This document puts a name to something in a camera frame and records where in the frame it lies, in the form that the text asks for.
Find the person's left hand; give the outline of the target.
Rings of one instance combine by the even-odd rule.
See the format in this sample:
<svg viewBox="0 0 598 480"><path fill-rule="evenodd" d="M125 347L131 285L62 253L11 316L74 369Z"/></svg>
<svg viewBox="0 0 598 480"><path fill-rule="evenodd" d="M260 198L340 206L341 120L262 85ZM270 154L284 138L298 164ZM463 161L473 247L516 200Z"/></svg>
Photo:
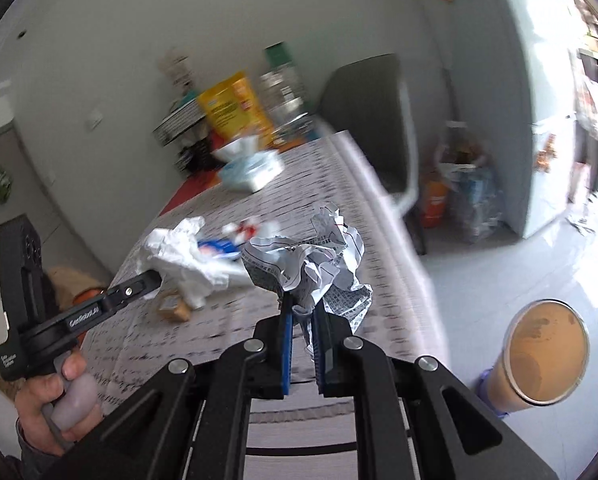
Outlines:
<svg viewBox="0 0 598 480"><path fill-rule="evenodd" d="M52 434L42 408L64 393L64 380L74 382L86 372L86 367L86 359L80 350L75 349L62 364L60 374L30 378L17 393L14 407L17 410L19 426L23 437L32 448L54 456L64 454L64 447Z"/></svg>

